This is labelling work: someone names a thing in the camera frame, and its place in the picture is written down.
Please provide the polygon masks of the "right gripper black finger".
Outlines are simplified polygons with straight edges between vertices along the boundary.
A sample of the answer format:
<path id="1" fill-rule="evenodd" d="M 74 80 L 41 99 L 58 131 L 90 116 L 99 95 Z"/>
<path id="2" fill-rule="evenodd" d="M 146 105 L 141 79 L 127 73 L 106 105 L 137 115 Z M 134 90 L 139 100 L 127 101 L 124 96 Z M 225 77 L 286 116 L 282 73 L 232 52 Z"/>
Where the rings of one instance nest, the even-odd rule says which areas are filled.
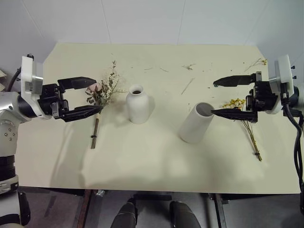
<path id="1" fill-rule="evenodd" d="M 213 82 L 214 87 L 223 86 L 223 87 L 236 87 L 236 86 L 247 86 L 256 81 L 262 80 L 262 72 L 256 71 L 250 75 L 236 75 L 236 76 L 227 76 L 220 78 Z"/>
<path id="2" fill-rule="evenodd" d="M 248 121 L 251 123 L 256 123 L 258 121 L 258 109 L 252 111 L 242 111 L 238 108 L 223 108 L 217 110 L 211 110 L 214 115 L 239 121 Z"/>

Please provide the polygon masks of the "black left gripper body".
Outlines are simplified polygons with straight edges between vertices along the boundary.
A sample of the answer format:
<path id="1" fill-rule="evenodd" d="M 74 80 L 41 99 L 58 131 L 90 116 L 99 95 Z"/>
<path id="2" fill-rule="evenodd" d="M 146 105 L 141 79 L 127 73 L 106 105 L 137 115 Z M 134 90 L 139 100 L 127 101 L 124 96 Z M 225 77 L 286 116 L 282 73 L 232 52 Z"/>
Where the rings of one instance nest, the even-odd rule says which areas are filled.
<path id="1" fill-rule="evenodd" d="M 44 114 L 50 115 L 55 119 L 64 117 L 69 108 L 68 101 L 63 97 L 63 93 L 65 93 L 65 89 L 61 84 L 42 86 L 42 93 L 38 103 Z"/>

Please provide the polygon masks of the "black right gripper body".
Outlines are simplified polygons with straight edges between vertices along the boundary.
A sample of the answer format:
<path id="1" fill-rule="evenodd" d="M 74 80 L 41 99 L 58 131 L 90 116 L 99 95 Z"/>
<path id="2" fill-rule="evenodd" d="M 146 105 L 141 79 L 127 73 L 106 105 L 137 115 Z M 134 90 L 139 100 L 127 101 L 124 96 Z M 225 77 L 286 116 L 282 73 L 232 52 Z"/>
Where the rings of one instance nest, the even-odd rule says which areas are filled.
<path id="1" fill-rule="evenodd" d="M 278 95 L 272 92 L 268 81 L 256 81 L 253 89 L 246 96 L 246 110 L 252 112 L 271 111 Z"/>

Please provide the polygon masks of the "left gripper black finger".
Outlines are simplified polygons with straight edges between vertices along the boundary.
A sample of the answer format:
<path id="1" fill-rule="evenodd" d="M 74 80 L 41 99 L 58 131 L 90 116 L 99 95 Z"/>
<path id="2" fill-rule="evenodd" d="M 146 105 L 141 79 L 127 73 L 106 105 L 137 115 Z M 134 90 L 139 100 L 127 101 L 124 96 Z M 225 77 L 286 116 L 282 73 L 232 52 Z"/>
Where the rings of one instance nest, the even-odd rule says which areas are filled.
<path id="1" fill-rule="evenodd" d="M 62 111 L 59 118 L 65 122 L 72 122 L 88 118 L 102 111 L 102 107 L 98 105 L 85 105 L 76 107 L 74 110 Z"/>
<path id="2" fill-rule="evenodd" d="M 69 89 L 83 89 L 87 88 L 96 83 L 96 80 L 88 78 L 88 77 L 73 77 L 73 78 L 65 78 L 57 81 L 60 91 L 65 92 Z"/>

